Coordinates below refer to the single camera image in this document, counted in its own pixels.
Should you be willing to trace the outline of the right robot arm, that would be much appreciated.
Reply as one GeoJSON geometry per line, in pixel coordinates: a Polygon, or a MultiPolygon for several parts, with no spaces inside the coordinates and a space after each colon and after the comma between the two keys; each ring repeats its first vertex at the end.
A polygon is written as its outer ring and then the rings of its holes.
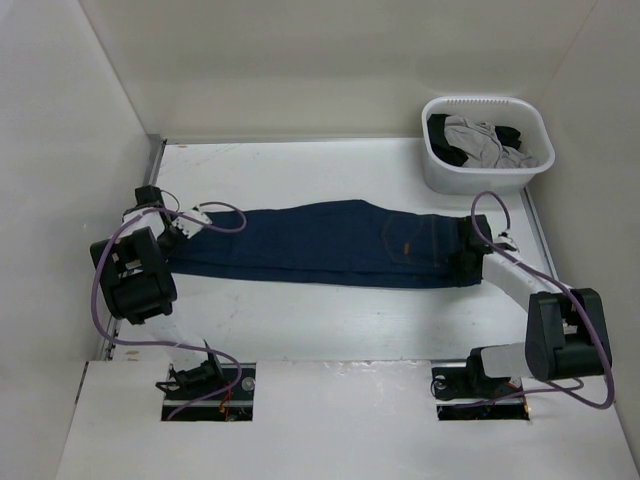
{"type": "Polygon", "coordinates": [[[476,347],[458,367],[432,370],[440,399],[498,399],[522,390],[522,379],[555,380],[609,373],[612,356],[600,295],[574,289],[528,265],[507,232],[491,236],[485,218],[460,223],[454,273],[499,288],[526,314],[520,343],[476,347]]]}

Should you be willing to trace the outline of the grey garment in basket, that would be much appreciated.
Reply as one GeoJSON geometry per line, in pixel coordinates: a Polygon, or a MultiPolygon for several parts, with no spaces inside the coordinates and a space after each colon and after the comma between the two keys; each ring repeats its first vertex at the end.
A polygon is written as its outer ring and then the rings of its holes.
{"type": "Polygon", "coordinates": [[[529,169],[540,165],[521,149],[521,132],[513,127],[473,122],[459,115],[445,115],[443,144],[435,149],[445,163],[472,169],[529,169]]]}

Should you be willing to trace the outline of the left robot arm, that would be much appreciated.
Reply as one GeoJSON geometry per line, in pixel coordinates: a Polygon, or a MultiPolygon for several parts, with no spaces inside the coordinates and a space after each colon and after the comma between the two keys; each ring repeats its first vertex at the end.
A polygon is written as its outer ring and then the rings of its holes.
{"type": "Polygon", "coordinates": [[[169,379],[156,387],[171,400],[210,399],[228,384],[216,354],[205,340],[184,333],[173,315],[177,288],[168,258],[212,221],[195,207],[168,211],[162,190],[135,190],[136,205],[125,211],[123,232],[106,257],[99,285],[111,315],[139,327],[163,343],[170,357],[169,379]]]}

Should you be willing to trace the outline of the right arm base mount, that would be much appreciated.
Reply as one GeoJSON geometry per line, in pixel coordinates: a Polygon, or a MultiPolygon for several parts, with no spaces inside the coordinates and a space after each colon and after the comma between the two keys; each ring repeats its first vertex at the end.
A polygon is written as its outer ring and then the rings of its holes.
{"type": "Polygon", "coordinates": [[[440,421],[528,421],[524,397],[506,398],[523,391],[519,378],[486,377],[462,362],[431,366],[430,391],[440,421]]]}

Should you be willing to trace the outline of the black garment in basket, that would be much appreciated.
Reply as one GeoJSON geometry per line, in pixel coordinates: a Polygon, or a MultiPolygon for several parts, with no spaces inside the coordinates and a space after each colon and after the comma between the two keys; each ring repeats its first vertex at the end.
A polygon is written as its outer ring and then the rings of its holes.
{"type": "Polygon", "coordinates": [[[432,114],[427,120],[427,131],[432,151],[443,144],[442,128],[444,116],[447,114],[432,114]]]}

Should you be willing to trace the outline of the white plastic laundry basket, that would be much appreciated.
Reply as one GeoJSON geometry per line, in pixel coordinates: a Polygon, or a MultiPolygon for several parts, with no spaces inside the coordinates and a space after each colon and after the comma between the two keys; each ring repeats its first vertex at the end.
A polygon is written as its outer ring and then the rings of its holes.
{"type": "Polygon", "coordinates": [[[555,151],[538,110],[524,100],[505,96],[444,96],[429,101],[421,113],[423,176],[433,191],[449,195],[476,195],[484,190],[517,193],[536,175],[548,171],[555,151]],[[474,122],[513,127],[521,132],[522,147],[538,162],[534,168],[464,168],[442,161],[433,151],[428,119],[433,114],[455,114],[474,122]]]}

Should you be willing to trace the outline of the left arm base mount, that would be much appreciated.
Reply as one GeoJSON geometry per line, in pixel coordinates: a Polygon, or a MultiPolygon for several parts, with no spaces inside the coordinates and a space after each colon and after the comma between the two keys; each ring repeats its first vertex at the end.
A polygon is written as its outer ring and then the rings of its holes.
{"type": "Polygon", "coordinates": [[[253,419],[257,365],[242,364],[242,376],[230,389],[237,376],[231,364],[221,366],[222,376],[194,380],[186,386],[169,375],[157,382],[163,395],[162,421],[174,422],[248,422],[253,419]]]}

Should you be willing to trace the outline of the dark blue denim trousers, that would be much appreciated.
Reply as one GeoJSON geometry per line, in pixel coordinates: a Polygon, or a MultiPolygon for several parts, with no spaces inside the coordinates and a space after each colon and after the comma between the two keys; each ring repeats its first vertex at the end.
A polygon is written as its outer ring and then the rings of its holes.
{"type": "Polygon", "coordinates": [[[447,265],[455,217],[386,210],[364,200],[215,212],[169,258],[173,273],[383,289],[454,288],[447,265]]]}

